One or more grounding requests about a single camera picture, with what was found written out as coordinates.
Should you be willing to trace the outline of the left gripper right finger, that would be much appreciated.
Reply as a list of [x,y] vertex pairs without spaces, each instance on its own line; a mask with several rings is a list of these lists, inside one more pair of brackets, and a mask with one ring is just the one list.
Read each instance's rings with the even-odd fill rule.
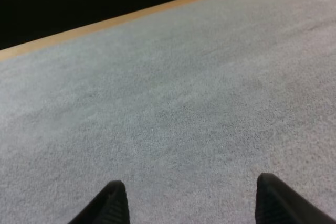
[[257,179],[256,223],[335,223],[272,173]]

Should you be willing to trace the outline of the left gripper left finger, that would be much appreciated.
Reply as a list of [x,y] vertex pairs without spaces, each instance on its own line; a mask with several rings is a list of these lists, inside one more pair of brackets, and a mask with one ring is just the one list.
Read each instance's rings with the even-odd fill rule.
[[120,180],[108,182],[70,223],[129,224],[130,214],[124,183]]

